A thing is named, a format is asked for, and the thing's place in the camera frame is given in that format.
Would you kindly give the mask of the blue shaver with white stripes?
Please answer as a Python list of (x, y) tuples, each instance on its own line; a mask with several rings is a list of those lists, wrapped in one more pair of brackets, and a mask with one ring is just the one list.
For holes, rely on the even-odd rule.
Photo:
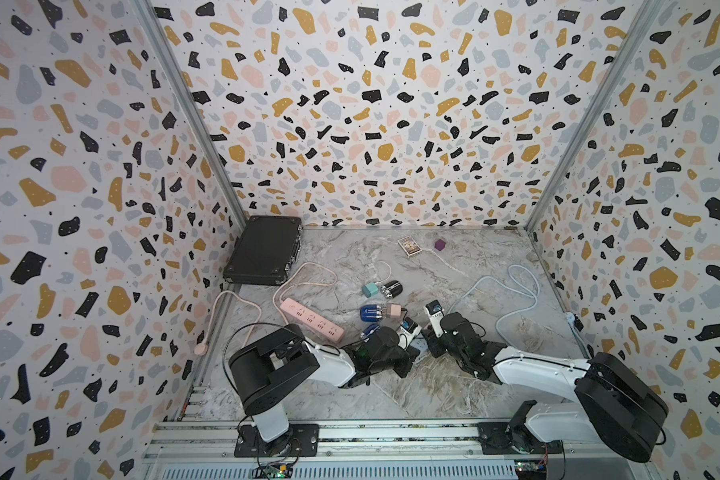
[(363, 322), (373, 323), (381, 321), (385, 316), (385, 307), (382, 305), (363, 305), (360, 308), (360, 318)]

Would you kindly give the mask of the teal USB charger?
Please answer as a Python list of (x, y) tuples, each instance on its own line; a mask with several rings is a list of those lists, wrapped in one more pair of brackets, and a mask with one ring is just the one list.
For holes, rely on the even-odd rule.
[(374, 282), (369, 282), (362, 286), (361, 291), (366, 298), (372, 298), (379, 294), (379, 287)]

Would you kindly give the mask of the pink power strip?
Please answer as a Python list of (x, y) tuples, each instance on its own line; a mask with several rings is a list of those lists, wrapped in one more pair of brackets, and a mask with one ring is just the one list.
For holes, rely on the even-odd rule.
[(280, 308), (285, 314), (331, 341), (338, 342), (344, 336), (345, 330), (342, 327), (291, 298), (285, 299)]

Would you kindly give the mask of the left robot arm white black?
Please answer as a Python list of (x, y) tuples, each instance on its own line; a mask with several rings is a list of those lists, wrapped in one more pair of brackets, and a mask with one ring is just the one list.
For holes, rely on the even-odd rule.
[(352, 389), (388, 370), (404, 378), (420, 354), (412, 345), (420, 332), (420, 325), (405, 318), (396, 330), (373, 327), (358, 341), (335, 348), (308, 339), (299, 326), (289, 324), (226, 356), (225, 376), (242, 403), (244, 418), (252, 421), (238, 427), (234, 456), (316, 456), (320, 426), (292, 425), (286, 397), (307, 381)]

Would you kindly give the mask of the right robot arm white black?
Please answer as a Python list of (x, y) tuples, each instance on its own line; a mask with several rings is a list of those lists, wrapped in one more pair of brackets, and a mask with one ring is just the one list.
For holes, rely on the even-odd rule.
[(621, 457), (646, 463), (667, 440), (667, 404), (622, 361), (600, 352), (563, 359), (482, 339), (458, 312), (428, 304), (424, 339), (433, 357), (444, 354), (479, 381), (523, 386), (561, 398), (551, 405), (527, 400), (501, 434), (504, 446), (529, 453), (558, 442), (602, 444)]

